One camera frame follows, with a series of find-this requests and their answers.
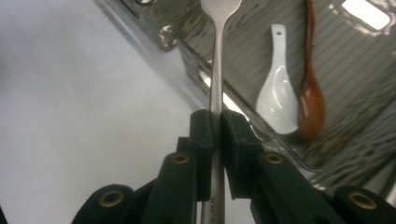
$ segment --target wooden spoon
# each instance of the wooden spoon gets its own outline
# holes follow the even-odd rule
[[[299,96],[299,130],[303,139],[312,141],[323,129],[325,104],[312,66],[312,46],[315,30],[312,0],[305,0],[305,10],[305,76]]]

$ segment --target spoon bowl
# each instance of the spoon bowl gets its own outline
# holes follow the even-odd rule
[[[256,104],[256,111],[280,134],[297,130],[297,97],[290,84],[286,66],[286,28],[271,25],[274,52],[270,72]]]

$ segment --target black plastic part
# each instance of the black plastic part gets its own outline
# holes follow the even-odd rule
[[[367,189],[342,187],[335,192],[333,205],[347,223],[396,223],[396,209]]]
[[[78,211],[73,224],[130,224],[134,191],[123,185],[97,190]]]
[[[253,215],[256,224],[273,224],[278,223],[275,212],[271,204],[265,198],[262,189],[256,188],[254,190],[251,202],[250,211]]]
[[[256,176],[279,224],[345,223],[283,155],[263,152]]]
[[[145,186],[137,189],[134,192],[134,200],[131,209],[131,221],[128,223],[138,224],[141,223],[143,214],[146,210],[147,203],[149,201],[149,196],[154,188],[155,179],[148,182]]]
[[[192,224],[196,216],[196,159],[169,154],[148,198],[142,224]]]
[[[224,166],[233,199],[251,198],[256,184],[253,164],[262,144],[250,129],[245,116],[231,110],[224,111],[222,149]]]
[[[213,139],[209,118],[210,112],[203,109],[192,113],[190,120],[189,152],[197,159],[197,201],[200,202],[210,198]]]

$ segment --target brass insert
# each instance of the brass insert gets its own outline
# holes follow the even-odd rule
[[[99,204],[102,205],[103,207],[113,207],[121,203],[123,198],[124,198],[124,194],[122,193],[122,191],[118,189],[113,189],[104,193],[100,197]]]
[[[176,155],[173,158],[173,162],[178,163],[178,164],[186,163],[189,160],[190,160],[190,157],[187,155]]]
[[[352,201],[354,204],[361,208],[369,210],[376,209],[376,202],[365,194],[353,191],[350,192],[347,197],[350,201]]]
[[[275,154],[270,154],[265,156],[265,159],[273,164],[280,164],[282,163],[283,159]]]

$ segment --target screw hole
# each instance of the screw hole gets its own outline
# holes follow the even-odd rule
[[[99,204],[103,207],[113,207],[121,203],[123,198],[122,191],[114,189],[104,193],[99,199]]]

